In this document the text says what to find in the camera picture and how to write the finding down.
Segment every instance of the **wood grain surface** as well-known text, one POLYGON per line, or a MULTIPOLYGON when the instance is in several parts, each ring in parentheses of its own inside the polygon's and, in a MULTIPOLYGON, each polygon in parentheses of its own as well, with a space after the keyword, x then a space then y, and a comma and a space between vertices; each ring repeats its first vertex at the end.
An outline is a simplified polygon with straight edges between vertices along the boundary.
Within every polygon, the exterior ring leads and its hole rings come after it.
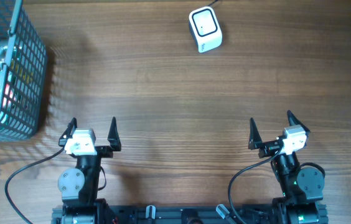
MULTIPOLYGON (((97 144, 118 120, 123 149, 102 161, 108 185, 98 194, 110 205, 214 206, 228 203, 232 175, 259 161, 247 149, 249 118, 269 141, 287 110, 312 131, 297 156, 327 172, 330 223, 351 223, 351 1, 221 2, 223 44, 204 54, 188 15, 206 1, 29 3, 49 51, 42 127, 29 141, 0 143, 0 223, 22 223, 6 179, 59 150, 72 117, 97 144)), ((11 182, 32 222, 50 223, 62 204, 57 179, 74 166, 62 154, 11 182)), ((233 186, 237 204, 280 196, 269 164, 233 186)))

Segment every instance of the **black cable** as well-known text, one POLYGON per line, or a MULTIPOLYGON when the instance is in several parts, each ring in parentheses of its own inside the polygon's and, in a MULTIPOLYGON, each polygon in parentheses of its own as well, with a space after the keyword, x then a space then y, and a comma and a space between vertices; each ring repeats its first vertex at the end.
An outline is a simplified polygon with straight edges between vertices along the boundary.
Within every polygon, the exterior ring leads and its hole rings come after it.
POLYGON ((59 150, 58 152, 56 152, 56 153, 55 153, 54 155, 52 155, 52 156, 49 156, 49 157, 47 157, 47 158, 45 158, 45 159, 39 160, 39 161, 37 161, 37 162, 33 162, 33 163, 29 164, 29 165, 26 165, 26 166, 20 168, 19 170, 15 171, 13 174, 11 174, 11 176, 9 176, 8 179, 7 179, 6 186, 4 187, 4 191, 5 191, 5 193, 6 193, 8 202, 11 204, 11 206, 13 207, 13 209, 15 210, 15 212, 18 213, 18 215, 19 215, 26 223, 28 223, 28 224, 33 224, 33 223, 32 223, 30 220, 28 220, 28 219, 24 216, 24 214, 22 214, 21 211, 19 211, 19 209, 15 206, 14 202, 12 201, 11 197, 9 196, 9 193, 8 193, 8 185, 9 185, 9 182, 10 182, 11 179, 14 178, 15 175, 17 175, 18 173, 20 173, 20 172, 22 172, 22 171, 26 170, 27 168, 30 168, 30 167, 32 167, 32 166, 34 166, 34 165, 40 164, 40 163, 42 163, 42 162, 45 162, 45 161, 48 161, 48 160, 54 158, 55 156, 59 155, 63 150, 64 150, 64 148, 62 148, 61 150, 59 150))
POLYGON ((323 175, 324 178, 325 178, 325 169, 322 168, 320 165, 315 164, 315 163, 313 163, 313 162, 305 162, 305 163, 303 163, 303 164, 300 165, 300 168, 302 168, 302 167, 304 167, 304 166, 312 166, 312 167, 317 168, 317 169, 322 173, 322 175, 323 175))
POLYGON ((105 171, 103 170, 102 167, 101 167, 101 170, 102 170, 102 173, 103 173, 103 177, 105 178, 105 184, 103 184, 102 187, 99 187, 99 188, 98 188, 98 191, 99 191, 99 190, 102 190, 102 189, 104 189, 104 188, 106 187, 106 176, 105 176, 105 171))
POLYGON ((267 163, 269 161, 272 161, 277 155, 279 155, 279 153, 281 153, 281 151, 279 150, 278 152, 276 152, 272 157, 266 159, 266 160, 263 160, 261 162, 258 162, 256 164, 253 164, 251 166, 248 166, 246 168, 244 168, 243 170, 237 172, 231 179, 230 181, 230 184, 228 185, 228 200, 230 201, 230 205, 231 205, 231 208, 232 208, 232 211, 233 213, 235 214, 236 217, 238 217, 238 219, 243 223, 243 224, 246 224, 246 222, 242 219, 241 216, 239 216, 238 212, 236 212, 235 210, 235 207, 233 206, 233 203, 232 203, 232 198, 231 198, 231 187, 232 187, 232 183, 233 181, 239 176, 241 175, 242 173, 244 173, 245 171, 248 171, 252 168, 255 168, 255 167, 258 167, 260 165, 263 165, 264 163, 267 163))
POLYGON ((208 4, 207 6, 211 6, 212 4, 218 2, 219 0, 214 0, 212 3, 208 4))

